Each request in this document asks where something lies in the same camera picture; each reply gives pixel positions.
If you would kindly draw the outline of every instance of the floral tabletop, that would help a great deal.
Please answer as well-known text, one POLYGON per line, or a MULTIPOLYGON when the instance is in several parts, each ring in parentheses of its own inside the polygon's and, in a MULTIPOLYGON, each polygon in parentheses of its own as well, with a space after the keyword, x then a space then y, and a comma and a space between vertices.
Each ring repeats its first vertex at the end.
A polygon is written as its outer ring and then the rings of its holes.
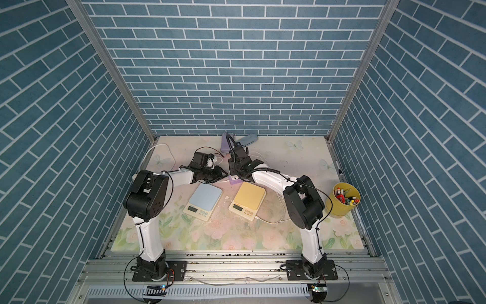
MULTIPOLYGON (((221 137, 160 137, 165 143, 154 149, 147 170, 159 172, 180 165, 188 165, 194 150, 210 146, 219 150, 221 137)), ((322 137, 259 137, 249 147, 252 158, 264 161, 282 173, 300 177, 309 176, 314 185, 330 192, 339 182, 326 141, 322 137)), ((200 151, 211 153, 211 149, 200 151)), ((227 159, 220 166, 228 172, 227 159)), ((228 210, 241 184, 221 181, 212 185, 222 189, 209 221, 204 222, 182 212, 199 183, 174 189, 170 203, 159 214, 160 239, 167 250, 300 250, 299 228, 289 220, 283 198, 266 187, 267 195, 257 216, 249 221, 228 210)), ((319 226, 319 239, 324 249, 363 249, 356 224, 347 214, 341 218, 331 215, 319 226)), ((139 250, 137 230, 128 214, 120 227, 111 250, 139 250)))

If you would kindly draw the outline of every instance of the aluminum frame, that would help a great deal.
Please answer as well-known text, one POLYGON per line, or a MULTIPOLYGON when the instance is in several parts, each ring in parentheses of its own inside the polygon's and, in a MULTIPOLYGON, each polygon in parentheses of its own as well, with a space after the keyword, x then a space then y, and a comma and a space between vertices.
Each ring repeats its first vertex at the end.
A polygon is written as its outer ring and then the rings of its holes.
POLYGON ((79 25, 81 25, 81 28, 83 28, 83 31, 85 32, 89 41, 93 45, 93 48, 95 49, 96 53, 98 54, 101 61, 103 62, 104 67, 108 70, 108 73, 110 73, 111 78, 113 78, 113 81, 115 82, 116 86, 118 87, 121 94, 125 98, 126 103, 132 110, 133 114, 135 115, 135 118, 137 119, 143 131, 145 132, 145 135, 147 135, 150 142, 154 144, 156 140, 155 134, 153 133, 147 120, 143 116, 142 111, 137 105, 137 102, 135 101, 135 98, 133 97, 131 90, 128 88, 125 80, 123 79, 122 74, 120 74, 120 71, 118 70, 115 64, 115 61, 113 60, 110 53, 108 52, 108 49, 106 48, 103 39, 100 36, 100 33, 96 30, 96 27, 94 26, 94 23, 91 20, 91 18, 88 16, 88 13, 85 7, 83 6, 83 4, 81 3, 81 0, 66 0, 66 2, 69 8, 71 9, 72 13, 78 20, 79 25))
POLYGON ((328 135, 328 141, 330 143, 336 137, 337 131, 339 130, 339 127, 343 122, 344 116, 346 115, 347 110, 349 109, 349 106, 351 105, 351 102, 356 95, 356 91, 358 90, 358 87, 361 84, 363 77, 365 76, 365 72, 368 69, 369 63, 373 59, 373 55, 378 48, 378 44, 380 43, 383 34, 385 33, 386 27, 390 23, 390 19, 392 18, 399 1, 400 0, 388 0, 383 7, 376 28, 371 35, 366 50, 364 51, 363 58, 361 59, 358 68, 356 69, 353 81, 349 85, 346 95, 344 96, 343 103, 339 107, 336 118, 332 123, 331 130, 329 131, 328 135))

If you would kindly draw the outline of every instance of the power cord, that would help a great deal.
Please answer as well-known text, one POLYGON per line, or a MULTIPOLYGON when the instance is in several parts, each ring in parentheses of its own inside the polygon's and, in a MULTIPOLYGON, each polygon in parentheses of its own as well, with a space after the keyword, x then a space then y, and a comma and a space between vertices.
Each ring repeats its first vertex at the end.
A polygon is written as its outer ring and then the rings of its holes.
POLYGON ((216 150, 215 148, 212 148, 212 147, 208 147, 208 146, 204 146, 204 147, 200 147, 200 148, 197 148, 196 151, 194 152, 197 152, 198 150, 201 150, 202 148, 209 148, 209 149, 213 149, 214 151, 216 151, 217 153, 215 154, 218 154, 218 155, 221 155, 221 157, 224 159, 225 157, 221 154, 221 152, 219 150, 216 150))
POLYGON ((165 206, 167 206, 169 204, 169 201, 171 200, 172 198, 172 193, 174 193, 174 180, 172 179, 172 176, 169 174, 169 172, 167 171, 162 171, 161 173, 167 173, 167 175, 169 176, 169 178, 171 179, 172 181, 172 189, 171 189, 171 195, 169 196, 169 199, 167 200, 167 203, 165 203, 164 206, 162 206, 162 209, 160 209, 160 211, 162 212, 162 210, 164 210, 165 206))
POLYGON ((136 258, 138 258, 139 256, 141 256, 141 255, 142 255, 142 253, 143 253, 143 250, 142 250, 142 252, 141 252, 139 255, 137 255, 136 257, 134 257, 133 259, 131 259, 131 260, 130 260, 130 262, 128 262, 128 263, 126 264, 126 266, 125 266, 125 270, 123 271, 123 286, 125 286, 125 291, 126 291, 126 293, 128 293, 128 295, 129 295, 130 297, 132 297, 134 300, 137 300, 137 301, 139 301, 139 302, 142 302, 142 303, 147 304, 145 301, 140 300, 140 299, 137 299, 137 298, 135 298, 134 296, 132 296, 132 294, 131 294, 131 293, 128 291, 128 289, 126 288, 126 284, 125 284, 125 273, 126 273, 126 269, 128 268, 128 265, 130 265, 130 263, 131 263, 133 260, 135 260, 136 258))
POLYGON ((169 148, 169 145, 167 145, 166 143, 159 143, 159 144, 156 144, 155 146, 153 146, 153 147, 151 147, 150 149, 148 149, 148 150, 147 150, 147 153, 145 153, 145 155, 144 155, 144 156, 143 156, 143 158, 142 158, 142 161, 141 161, 141 162, 140 162, 140 164, 139 164, 139 169, 137 170, 137 172, 139 172, 139 171, 140 171, 140 167, 142 166, 142 163, 143 163, 143 161, 145 160, 145 158, 147 157, 147 155, 149 154, 149 152, 150 152, 152 149, 154 149, 155 147, 158 147, 158 146, 160 146, 160 145, 165 145, 165 146, 167 146, 167 150, 169 151, 169 154, 171 155, 172 160, 174 161, 174 165, 172 165, 171 170, 172 170, 172 169, 174 169, 174 166, 175 166, 175 158, 174 158, 174 155, 172 155, 172 152, 171 152, 171 150, 170 150, 170 148, 169 148))
MULTIPOLYGON (((235 279, 235 281, 238 281, 238 280, 253 280, 253 281, 260 282, 260 283, 264 283, 264 282, 267 282, 267 281, 270 281, 270 280, 273 280, 273 279, 276 279, 276 278, 279 278, 279 277, 280 277, 280 275, 272 277, 272 278, 264 279, 264 280, 254 279, 254 278, 250 278, 250 277, 244 277, 244 278, 237 278, 237 279, 235 279)), ((214 284, 214 283, 208 283, 208 282, 205 282, 205 281, 201 281, 201 280, 193 278, 193 277, 189 277, 189 278, 192 279, 193 281, 197 281, 199 283, 203 283, 203 284, 211 285, 211 286, 227 286, 227 285, 235 285, 236 284, 236 283, 214 284)))
POLYGON ((126 288, 126 283, 125 283, 125 280, 126 280, 126 279, 125 279, 125 273, 126 273, 126 269, 128 268, 128 265, 130 265, 130 263, 131 263, 133 260, 135 260, 136 258, 140 257, 140 256, 143 254, 143 252, 144 252, 143 248, 145 248, 145 243, 143 242, 142 229, 141 229, 140 227, 139 227, 139 232, 140 232, 140 237, 142 238, 142 247, 141 247, 141 248, 142 248, 142 252, 140 252, 140 254, 139 254, 139 255, 137 255, 136 257, 134 257, 133 259, 131 259, 131 260, 130 260, 130 262, 128 262, 128 263, 126 264, 126 266, 125 266, 125 270, 123 271, 123 286, 125 286, 125 291, 126 291, 126 293, 128 293, 128 295, 129 295, 130 297, 132 297, 134 300, 137 300, 137 301, 139 301, 139 302, 142 302, 142 303, 147 304, 147 303, 146 303, 144 300, 140 300, 140 299, 137 299, 137 298, 135 298, 134 296, 132 296, 132 294, 131 294, 131 293, 128 291, 128 289, 126 288))
POLYGON ((264 220, 263 218, 261 218, 261 217, 259 217, 258 215, 256 215, 255 217, 256 217, 257 219, 259 219, 259 220, 261 220, 261 221, 264 221, 264 222, 265 222, 265 223, 267 223, 267 224, 272 224, 272 225, 273 225, 273 224, 278 224, 278 223, 281 223, 281 222, 286 222, 286 221, 290 220, 290 218, 285 219, 285 220, 283 219, 283 218, 285 217, 285 215, 287 214, 287 209, 285 208, 285 205, 284 205, 284 204, 283 204, 283 202, 282 202, 282 197, 281 197, 281 196, 279 196, 279 195, 277 195, 277 196, 278 196, 278 200, 280 201, 280 204, 282 204, 282 208, 283 208, 283 214, 282 214, 282 217, 281 217, 281 218, 280 218, 278 221, 276 221, 276 222, 269 222, 269 221, 266 221, 266 220, 264 220))
POLYGON ((349 280, 349 274, 347 273, 346 269, 344 269, 343 267, 341 267, 339 265, 336 265, 336 264, 334 264, 334 266, 341 268, 346 273, 346 277, 347 277, 347 287, 346 287, 346 291, 343 293, 343 295, 341 297, 339 297, 339 299, 332 300, 332 301, 326 301, 326 300, 324 300, 322 302, 334 303, 334 302, 340 301, 347 294, 347 291, 349 290, 349 285, 351 285, 351 281, 349 280))

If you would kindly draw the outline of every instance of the gray object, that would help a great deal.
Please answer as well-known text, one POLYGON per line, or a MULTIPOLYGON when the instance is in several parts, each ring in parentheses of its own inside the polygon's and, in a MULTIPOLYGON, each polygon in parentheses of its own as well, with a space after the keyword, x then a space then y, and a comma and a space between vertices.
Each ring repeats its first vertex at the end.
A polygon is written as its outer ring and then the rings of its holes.
POLYGON ((258 140, 258 135, 257 134, 250 134, 246 135, 245 137, 239 139, 236 141, 237 143, 240 143, 241 145, 248 146, 249 144, 252 144, 258 140))

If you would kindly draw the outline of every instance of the blue brick wall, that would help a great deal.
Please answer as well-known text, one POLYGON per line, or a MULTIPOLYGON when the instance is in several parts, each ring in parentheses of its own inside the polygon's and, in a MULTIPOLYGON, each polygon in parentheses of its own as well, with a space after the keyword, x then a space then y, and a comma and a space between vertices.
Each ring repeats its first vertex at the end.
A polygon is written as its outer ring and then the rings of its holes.
POLYGON ((83 1, 157 135, 327 135, 385 0, 163 2, 83 1))
POLYGON ((67 299, 147 144, 64 0, 0 1, 0 302, 67 299))
POLYGON ((485 16, 401 0, 336 137, 404 303, 486 303, 485 16))

